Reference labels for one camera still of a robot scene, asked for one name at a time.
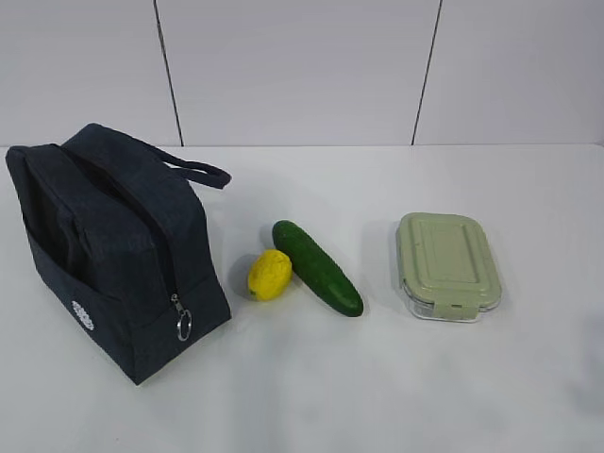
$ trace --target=white wall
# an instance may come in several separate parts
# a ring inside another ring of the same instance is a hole
[[[0,145],[89,122],[179,144],[150,0],[2,0]]]
[[[416,143],[598,142],[603,0],[444,0]]]
[[[186,144],[409,144],[438,0],[162,0]]]
[[[409,144],[439,0],[159,0],[186,144]],[[152,0],[3,0],[0,145],[179,144]],[[444,0],[416,143],[604,143],[604,0]]]

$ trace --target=tile grout line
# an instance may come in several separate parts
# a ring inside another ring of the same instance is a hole
[[[434,33],[432,34],[432,43],[430,44],[430,52],[428,54],[428,64],[426,65],[426,73],[424,74],[424,85],[422,86],[422,93],[419,96],[419,105],[417,106],[417,116],[415,117],[415,125],[413,126],[413,137],[411,138],[411,146],[415,145],[415,136],[417,135],[419,117],[422,113],[422,106],[424,104],[424,94],[426,93],[426,85],[428,84],[428,73],[430,71],[430,64],[432,63],[432,54],[434,53],[434,43],[436,43],[436,33],[438,31],[438,24],[441,22],[441,11],[442,10],[443,10],[443,0],[440,0],[439,4],[438,4],[438,12],[436,13],[436,22],[434,23]]]
[[[174,109],[174,115],[176,117],[176,129],[178,130],[178,138],[180,139],[180,146],[184,146],[185,143],[182,140],[182,129],[180,128],[180,118],[178,117],[178,108],[176,106],[174,86],[172,84],[172,75],[170,74],[170,65],[168,64],[168,56],[166,54],[166,44],[163,39],[163,31],[161,31],[161,21],[159,20],[158,0],[153,0],[153,9],[155,10],[155,19],[158,26],[159,46],[161,47],[161,54],[163,55],[163,64],[166,68],[166,75],[168,76],[168,86],[170,87],[170,96],[172,97],[172,107]]]

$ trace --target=zipper pull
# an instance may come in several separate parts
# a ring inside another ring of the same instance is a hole
[[[189,340],[189,335],[191,335],[193,317],[191,316],[191,312],[185,309],[180,303],[180,298],[178,297],[178,294],[172,294],[170,296],[170,301],[175,306],[176,311],[178,311],[178,322],[176,323],[176,332],[178,339],[181,342],[186,342],[187,340]],[[186,325],[183,322],[185,318],[189,319]]]

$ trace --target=zipper ring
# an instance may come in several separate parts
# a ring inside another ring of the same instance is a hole
[[[186,324],[186,329],[183,332],[183,323],[182,320],[186,317],[189,318],[189,322]],[[181,342],[186,342],[189,340],[189,336],[191,335],[191,330],[193,327],[193,317],[191,316],[191,312],[189,310],[184,310],[180,313],[180,317],[178,318],[178,322],[176,323],[176,332],[178,334],[178,339]]]

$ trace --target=zipper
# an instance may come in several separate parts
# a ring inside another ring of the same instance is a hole
[[[181,342],[189,340],[193,327],[193,317],[191,312],[180,302],[178,289],[176,286],[176,270],[168,238],[163,233],[161,226],[156,222],[151,214],[133,197],[128,190],[124,188],[107,170],[95,165],[94,163],[81,158],[71,151],[62,148],[61,150],[69,156],[74,164],[82,171],[87,179],[101,192],[110,196],[118,203],[122,204],[133,212],[149,229],[153,243],[158,252],[159,268],[163,277],[163,282],[169,294],[170,304],[178,313],[176,322],[176,336]]]

